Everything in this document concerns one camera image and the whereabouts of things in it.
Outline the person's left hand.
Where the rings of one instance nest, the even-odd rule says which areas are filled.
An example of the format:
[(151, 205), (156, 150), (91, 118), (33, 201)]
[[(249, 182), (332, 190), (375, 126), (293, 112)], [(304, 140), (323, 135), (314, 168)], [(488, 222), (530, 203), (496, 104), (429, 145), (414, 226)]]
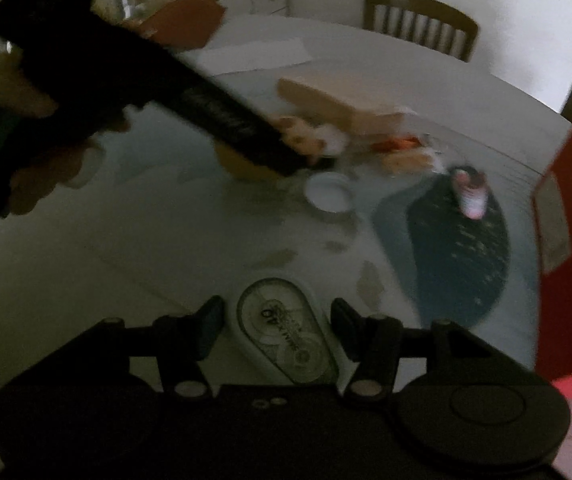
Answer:
[(18, 70), (19, 56), (0, 53), (0, 217), (28, 214), (79, 174), (100, 132), (126, 132), (123, 110), (81, 118), (59, 112)]

